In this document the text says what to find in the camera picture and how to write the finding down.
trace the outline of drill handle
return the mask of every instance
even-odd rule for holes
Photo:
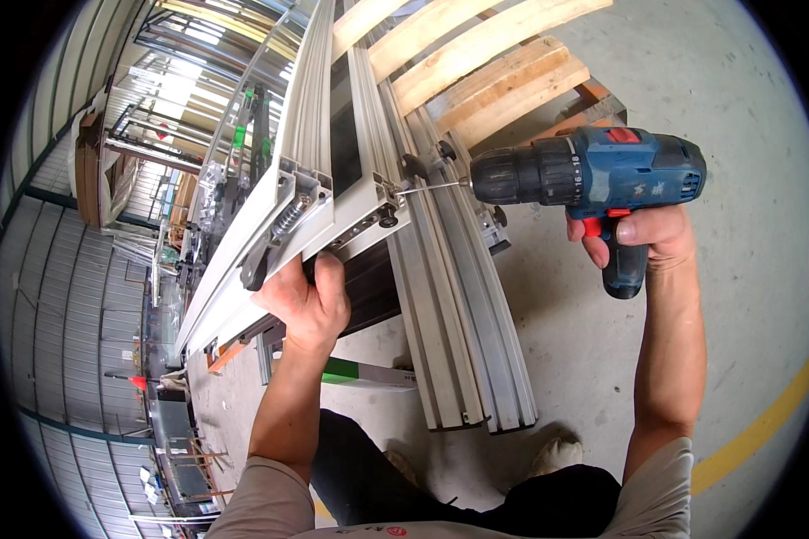
[[[602,270],[602,285],[611,297],[632,299],[645,282],[649,245],[620,245],[616,234],[620,219],[605,217],[602,221],[602,229],[610,231],[605,240],[609,258],[608,265]]]

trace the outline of cordless drill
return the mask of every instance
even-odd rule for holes
[[[584,221],[585,235],[608,244],[605,291],[630,299],[644,282],[649,246],[620,245],[617,221],[639,208],[697,199],[707,166],[698,146],[675,136],[581,127],[569,135],[478,155],[470,175],[475,197],[484,203],[566,205],[572,219]]]

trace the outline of foot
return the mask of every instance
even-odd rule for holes
[[[408,462],[408,460],[404,458],[401,453],[393,449],[388,449],[387,451],[384,451],[384,457],[386,457],[390,464],[399,470],[405,479],[409,480],[413,486],[419,486],[417,485],[417,475],[410,466],[410,462]]]
[[[533,468],[530,469],[528,479],[538,477],[546,473],[556,472],[561,468],[582,464],[584,458],[584,447],[581,442],[564,442],[560,438],[555,438],[545,444],[545,447],[533,459]]]

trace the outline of hand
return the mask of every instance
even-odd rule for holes
[[[321,354],[324,360],[350,320],[344,265],[324,251],[315,260],[314,286],[306,280],[302,260],[296,256],[252,294],[252,301],[284,322],[288,346]]]
[[[617,225],[618,243],[622,245],[650,244],[648,271],[661,271],[695,258],[695,236],[686,208],[664,206],[633,211]],[[599,269],[608,265],[608,246],[602,238],[585,237],[584,223],[567,214],[567,237],[581,241],[590,260]]]

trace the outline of man's left hand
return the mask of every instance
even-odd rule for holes
[[[315,260],[314,286],[302,273],[298,255],[252,294],[252,301],[284,322],[288,346],[324,359],[350,320],[344,265],[325,251]]]

